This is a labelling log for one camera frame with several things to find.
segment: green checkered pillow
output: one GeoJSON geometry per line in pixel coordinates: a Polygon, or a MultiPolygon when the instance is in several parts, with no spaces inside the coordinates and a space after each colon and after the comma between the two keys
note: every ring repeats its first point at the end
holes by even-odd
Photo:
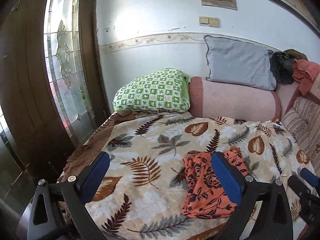
{"type": "Polygon", "coordinates": [[[185,112],[190,108],[189,82],[185,73],[173,68],[138,77],[118,90],[114,109],[185,112]]]}

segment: bolt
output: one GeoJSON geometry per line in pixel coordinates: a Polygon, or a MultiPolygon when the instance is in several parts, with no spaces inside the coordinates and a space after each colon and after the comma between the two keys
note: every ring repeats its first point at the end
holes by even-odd
{"type": "Polygon", "coordinates": [[[77,177],[76,177],[75,175],[71,175],[71,176],[68,178],[68,181],[69,181],[69,182],[74,182],[76,179],[77,179],[77,177]]]}
{"type": "Polygon", "coordinates": [[[245,176],[245,180],[246,180],[247,182],[253,182],[253,177],[250,176],[250,175],[247,175],[247,176],[245,176]]]}
{"type": "Polygon", "coordinates": [[[278,186],[281,186],[281,185],[282,185],[282,181],[279,180],[279,179],[276,179],[276,184],[277,184],[278,186]]]}
{"type": "Polygon", "coordinates": [[[38,181],[38,185],[39,186],[42,186],[44,183],[45,183],[45,179],[41,179],[41,180],[38,181]]]}

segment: orange floral fabric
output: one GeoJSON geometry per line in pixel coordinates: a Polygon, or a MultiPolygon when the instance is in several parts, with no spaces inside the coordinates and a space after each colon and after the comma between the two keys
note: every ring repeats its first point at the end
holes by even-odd
{"type": "MultiPolygon", "coordinates": [[[[244,176],[248,174],[240,148],[232,146],[223,154],[226,160],[236,166],[244,176]]],[[[213,172],[211,155],[212,153],[208,152],[190,151],[182,159],[188,183],[182,215],[198,219],[226,218],[231,216],[237,206],[229,200],[213,172]]]]}

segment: wallpaper border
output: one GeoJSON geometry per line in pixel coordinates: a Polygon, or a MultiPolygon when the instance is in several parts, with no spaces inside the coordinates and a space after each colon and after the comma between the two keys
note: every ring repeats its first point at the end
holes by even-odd
{"type": "Polygon", "coordinates": [[[223,35],[223,34],[213,34],[213,33],[160,33],[152,34],[141,37],[136,37],[132,39],[127,39],[125,41],[117,41],[107,45],[100,45],[100,54],[107,54],[115,51],[120,51],[124,49],[137,48],[142,46],[159,45],[159,44],[172,44],[172,43],[205,43],[203,37],[205,35],[211,35],[213,37],[220,38],[230,38],[237,41],[248,42],[251,44],[256,44],[263,46],[272,51],[279,51],[274,47],[268,46],[266,44],[252,41],[244,38],[223,35]]]}

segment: bed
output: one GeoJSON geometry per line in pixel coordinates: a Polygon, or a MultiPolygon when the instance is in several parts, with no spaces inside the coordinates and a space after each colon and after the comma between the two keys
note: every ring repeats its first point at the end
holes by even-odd
{"type": "MultiPolygon", "coordinates": [[[[213,153],[231,147],[240,149],[257,180],[283,182],[297,239],[306,224],[287,180],[302,168],[313,173],[314,169],[279,121],[196,118],[189,112],[113,114],[87,145],[71,155],[60,181],[79,174],[106,151],[110,168],[86,209],[107,239],[202,240],[216,235],[227,218],[191,219],[180,214],[187,185],[182,158],[191,150],[213,153]]],[[[259,208],[257,203],[241,239],[249,235],[259,208]]]]}

